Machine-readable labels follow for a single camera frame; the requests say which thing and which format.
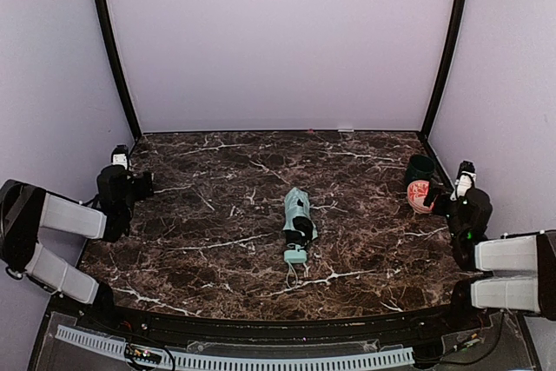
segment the small white object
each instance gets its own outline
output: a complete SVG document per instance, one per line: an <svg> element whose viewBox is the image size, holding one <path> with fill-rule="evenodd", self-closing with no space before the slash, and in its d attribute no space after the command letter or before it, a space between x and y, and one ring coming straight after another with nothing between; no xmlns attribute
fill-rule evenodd
<svg viewBox="0 0 556 371"><path fill-rule="evenodd" d="M125 169L128 169L128 157L125 154L114 154L112 156L112 165L121 165Z"/></svg>
<svg viewBox="0 0 556 371"><path fill-rule="evenodd" d="M471 304L476 308L512 308L540 313L536 277L488 278L471 284Z"/></svg>
<svg viewBox="0 0 556 371"><path fill-rule="evenodd" d="M475 246L475 265L481 271L537 272L537 237L521 236L480 242Z"/></svg>
<svg viewBox="0 0 556 371"><path fill-rule="evenodd" d="M455 181L455 189L450 196L450 200L456 201L458 197L466 195L466 192L473 186L477 181L477 175L475 173L469 173L468 171L462 171L460 178Z"/></svg>

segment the teal object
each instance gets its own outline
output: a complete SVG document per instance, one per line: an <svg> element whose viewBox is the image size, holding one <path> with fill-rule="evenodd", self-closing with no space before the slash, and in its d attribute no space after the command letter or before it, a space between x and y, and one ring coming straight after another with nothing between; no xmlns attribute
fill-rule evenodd
<svg viewBox="0 0 556 371"><path fill-rule="evenodd" d="M309 241L317 238L316 226L311 221L309 211L309 194L294 187L286 194L286 224L283 230L295 230L303 233Z"/></svg>
<svg viewBox="0 0 556 371"><path fill-rule="evenodd" d="M300 245L295 245L295 249L284 252L284 261L288 264L303 264L307 262L307 251L301 249Z"/></svg>

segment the white cable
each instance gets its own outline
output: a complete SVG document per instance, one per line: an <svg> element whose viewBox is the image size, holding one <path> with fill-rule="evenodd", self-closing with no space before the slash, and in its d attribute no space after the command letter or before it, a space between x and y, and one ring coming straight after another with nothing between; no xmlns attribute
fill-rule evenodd
<svg viewBox="0 0 556 371"><path fill-rule="evenodd" d="M294 273L294 277L295 277L295 284L293 287L289 284L289 275L292 273ZM286 285L288 286L288 288L296 288L298 283L299 283L299 277L297 276L297 272L295 271L295 268L292 265L292 263L288 262L288 274L286 275Z"/></svg>

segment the black frame pole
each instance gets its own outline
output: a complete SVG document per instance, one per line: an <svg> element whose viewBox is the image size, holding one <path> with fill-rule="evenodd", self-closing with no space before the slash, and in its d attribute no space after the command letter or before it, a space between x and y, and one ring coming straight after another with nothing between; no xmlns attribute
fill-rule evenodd
<svg viewBox="0 0 556 371"><path fill-rule="evenodd" d="M458 34L460 33L461 17L463 16L465 2L466 0L453 0L452 15L450 16L450 24L448 25L446 42L444 44L444 50L442 51L438 75L434 83L431 101L428 104L427 115L425 116L425 121L420 130L420 134L425 139L428 139L433 129L434 118L438 113L442 93L444 93L444 88L446 87L446 81L453 59L453 52L455 51L455 44L458 41Z"/></svg>
<svg viewBox="0 0 556 371"><path fill-rule="evenodd" d="M135 140L138 140L141 137L142 132L139 126L139 121L137 120L136 112L133 109L133 103L131 102L131 96L129 95L128 85L125 83L125 77L123 76L122 63L120 62L120 56L118 55L116 47L116 39L114 38L112 23L110 22L108 3L106 0L95 0L95 4L98 22L101 25L101 31L103 33L104 47L106 48L106 54L108 55L110 68L112 69L112 75L114 76L114 81L116 82L116 88L118 90L118 95L120 96L120 101L122 102L123 111L126 119L128 120L129 129L131 129L133 137Z"/></svg>

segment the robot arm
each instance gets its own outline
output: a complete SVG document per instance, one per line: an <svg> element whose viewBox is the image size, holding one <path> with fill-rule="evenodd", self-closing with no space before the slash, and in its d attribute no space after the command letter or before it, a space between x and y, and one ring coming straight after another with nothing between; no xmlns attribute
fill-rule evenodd
<svg viewBox="0 0 556 371"><path fill-rule="evenodd" d="M430 188L425 204L447 219L453 258L461 269L487 275L456 284L452 305L527 310L556 320L556 230L485 237L493 206L475 187L471 162L458 170L455 191Z"/></svg>
<svg viewBox="0 0 556 371"><path fill-rule="evenodd" d="M97 177L101 210L85 207L37 186L8 180L0 189L0 259L15 279L28 275L46 288L83 304L113 306L110 287L69 265L38 241L40 228L88 239L117 241L129 234L135 201L153 195L152 176L133 176L120 161Z"/></svg>

